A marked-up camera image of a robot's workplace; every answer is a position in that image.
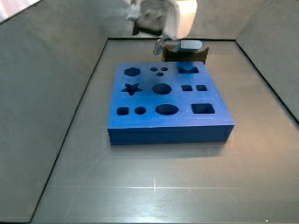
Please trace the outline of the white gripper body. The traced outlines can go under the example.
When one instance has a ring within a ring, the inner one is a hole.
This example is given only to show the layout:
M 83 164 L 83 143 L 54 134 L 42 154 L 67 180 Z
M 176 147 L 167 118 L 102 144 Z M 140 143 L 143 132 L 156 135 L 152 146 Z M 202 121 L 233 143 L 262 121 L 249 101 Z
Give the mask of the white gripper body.
M 166 23 L 163 35 L 170 39 L 184 39 L 192 28 L 198 10 L 196 0 L 164 0 L 166 1 Z

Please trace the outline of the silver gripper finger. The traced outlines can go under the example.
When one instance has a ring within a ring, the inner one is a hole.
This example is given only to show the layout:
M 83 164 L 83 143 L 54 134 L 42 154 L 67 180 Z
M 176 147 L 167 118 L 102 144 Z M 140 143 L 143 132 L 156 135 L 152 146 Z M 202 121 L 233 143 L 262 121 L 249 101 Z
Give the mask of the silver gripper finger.
M 168 38 L 159 38 L 156 40 L 155 46 L 154 46 L 154 55 L 159 55 L 163 52 L 167 40 Z

